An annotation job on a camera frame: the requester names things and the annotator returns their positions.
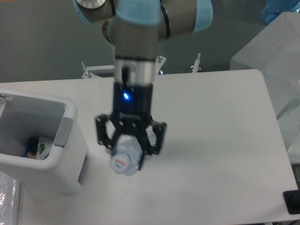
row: bottle cap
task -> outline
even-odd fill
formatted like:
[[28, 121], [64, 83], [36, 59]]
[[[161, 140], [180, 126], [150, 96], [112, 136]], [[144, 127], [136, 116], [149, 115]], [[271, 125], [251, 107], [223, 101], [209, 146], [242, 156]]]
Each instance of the bottle cap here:
[[116, 154], [111, 159], [111, 167], [116, 173], [124, 173], [130, 167], [130, 158], [128, 155]]

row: white table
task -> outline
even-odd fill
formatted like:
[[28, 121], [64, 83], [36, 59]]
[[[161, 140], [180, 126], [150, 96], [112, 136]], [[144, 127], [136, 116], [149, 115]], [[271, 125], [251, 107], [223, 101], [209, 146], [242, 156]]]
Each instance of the white table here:
[[2, 83], [67, 97], [90, 148], [77, 195], [22, 188], [20, 225], [228, 225], [300, 219], [282, 193], [297, 189], [259, 71], [161, 75], [152, 115], [164, 148], [130, 177], [109, 167], [94, 116], [112, 109], [112, 78]]

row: cable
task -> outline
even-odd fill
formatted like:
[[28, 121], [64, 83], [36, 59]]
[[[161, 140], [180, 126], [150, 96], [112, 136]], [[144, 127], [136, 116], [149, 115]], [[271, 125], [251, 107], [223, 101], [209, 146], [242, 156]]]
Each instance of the cable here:
[[291, 223], [289, 223], [288, 225], [293, 225], [295, 223], [297, 223], [299, 221], [299, 219], [295, 220], [295, 221], [292, 221]]

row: light blue joint cover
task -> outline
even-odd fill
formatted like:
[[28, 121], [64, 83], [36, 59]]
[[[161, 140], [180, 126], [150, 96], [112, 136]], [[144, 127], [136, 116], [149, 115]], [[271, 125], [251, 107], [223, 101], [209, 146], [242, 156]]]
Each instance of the light blue joint cover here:
[[141, 26], [160, 24], [159, 0], [119, 0], [117, 16], [129, 23]]
[[112, 43], [113, 45], [115, 45], [115, 43], [113, 42], [113, 39], [112, 39], [112, 36], [111, 36], [111, 32], [112, 32], [112, 23], [114, 22], [115, 19], [116, 19], [116, 16], [114, 16], [114, 17], [112, 18], [112, 20], [109, 22], [109, 24], [108, 24], [108, 31], [107, 31], [107, 33], [108, 33], [108, 38], [110, 39], [110, 41], [111, 41], [111, 43]]
[[73, 0], [73, 6], [74, 6], [74, 8], [75, 8], [75, 10], [76, 10], [76, 13], [77, 13], [77, 15], [79, 16], [79, 19], [81, 20], [81, 22], [82, 22], [83, 24], [91, 24], [91, 22], [89, 22], [89, 21], [84, 17], [84, 15], [82, 14], [82, 12], [80, 11], [80, 9], [79, 9], [79, 7], [78, 7], [78, 5], [77, 5], [77, 3], [76, 3], [76, 0]]
[[197, 0], [196, 20], [193, 34], [210, 26], [213, 11], [210, 0]]

